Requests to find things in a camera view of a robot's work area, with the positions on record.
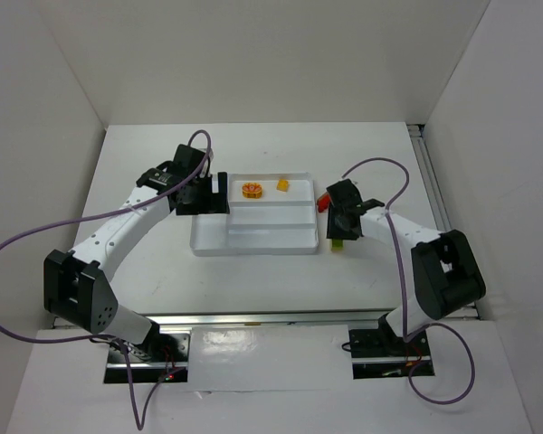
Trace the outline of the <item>green yellow lego stack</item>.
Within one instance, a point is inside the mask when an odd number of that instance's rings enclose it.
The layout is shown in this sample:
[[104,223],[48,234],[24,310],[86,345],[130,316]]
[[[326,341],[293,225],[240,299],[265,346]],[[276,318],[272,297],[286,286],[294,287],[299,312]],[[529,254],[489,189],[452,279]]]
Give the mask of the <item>green yellow lego stack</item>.
[[342,251],[344,248],[344,241],[339,239],[332,239],[330,241],[330,249],[332,251]]

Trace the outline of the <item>round orange lego piece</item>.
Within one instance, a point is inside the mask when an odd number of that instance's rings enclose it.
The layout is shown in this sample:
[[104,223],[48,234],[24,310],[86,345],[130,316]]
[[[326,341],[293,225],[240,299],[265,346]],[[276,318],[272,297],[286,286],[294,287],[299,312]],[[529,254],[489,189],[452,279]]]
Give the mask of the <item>round orange lego piece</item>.
[[246,199],[260,199],[263,195],[263,187],[259,183],[248,182],[242,185],[241,192]]

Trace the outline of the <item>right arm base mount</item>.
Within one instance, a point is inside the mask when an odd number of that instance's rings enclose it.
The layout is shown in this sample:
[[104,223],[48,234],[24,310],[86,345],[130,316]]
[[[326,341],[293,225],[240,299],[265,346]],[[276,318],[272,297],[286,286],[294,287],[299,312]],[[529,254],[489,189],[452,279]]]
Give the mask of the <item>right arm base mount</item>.
[[350,354],[355,380],[434,376],[426,332],[409,344],[401,338],[384,337],[376,329],[352,329],[341,349]]

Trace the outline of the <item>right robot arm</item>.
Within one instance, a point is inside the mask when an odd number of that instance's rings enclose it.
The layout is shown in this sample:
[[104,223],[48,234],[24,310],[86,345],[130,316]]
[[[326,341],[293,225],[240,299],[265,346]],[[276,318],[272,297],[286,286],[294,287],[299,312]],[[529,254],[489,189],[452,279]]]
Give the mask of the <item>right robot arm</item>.
[[386,343],[404,341],[485,297],[486,284],[463,232],[412,222],[377,199],[363,199],[348,179],[329,186],[317,208],[328,214],[329,240],[366,237],[394,250],[401,304],[378,319],[377,331]]

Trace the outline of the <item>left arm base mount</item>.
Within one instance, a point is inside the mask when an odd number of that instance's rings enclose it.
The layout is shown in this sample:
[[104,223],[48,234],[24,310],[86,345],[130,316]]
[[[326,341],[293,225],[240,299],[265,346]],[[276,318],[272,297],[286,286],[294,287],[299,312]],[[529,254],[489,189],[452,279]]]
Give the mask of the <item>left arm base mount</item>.
[[[151,384],[166,376],[164,382],[183,383],[188,377],[188,356],[191,344],[190,329],[169,329],[163,331],[169,338],[160,344],[153,355],[144,354],[127,344],[132,381],[135,384]],[[127,363],[119,345],[113,343],[107,356],[103,376],[105,384],[127,384]]]

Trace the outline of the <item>small yellow lego brick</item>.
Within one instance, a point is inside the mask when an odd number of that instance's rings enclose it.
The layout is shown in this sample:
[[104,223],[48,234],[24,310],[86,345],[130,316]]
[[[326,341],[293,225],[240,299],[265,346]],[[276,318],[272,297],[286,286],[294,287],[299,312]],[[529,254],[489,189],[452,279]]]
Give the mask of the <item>small yellow lego brick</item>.
[[287,192],[289,190],[290,183],[286,179],[280,179],[276,185],[276,189],[281,192]]

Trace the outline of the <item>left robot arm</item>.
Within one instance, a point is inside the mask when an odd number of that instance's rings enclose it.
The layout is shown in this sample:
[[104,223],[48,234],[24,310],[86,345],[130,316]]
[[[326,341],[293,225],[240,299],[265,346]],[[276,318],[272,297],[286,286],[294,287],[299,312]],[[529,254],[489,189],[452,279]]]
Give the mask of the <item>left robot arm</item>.
[[53,250],[43,264],[45,309],[93,335],[118,338],[144,359],[156,359],[177,342],[155,321],[117,300],[111,281],[123,260],[171,214],[227,214],[228,179],[212,175],[213,152],[180,145],[174,157],[148,169],[128,199],[87,240],[67,252]]

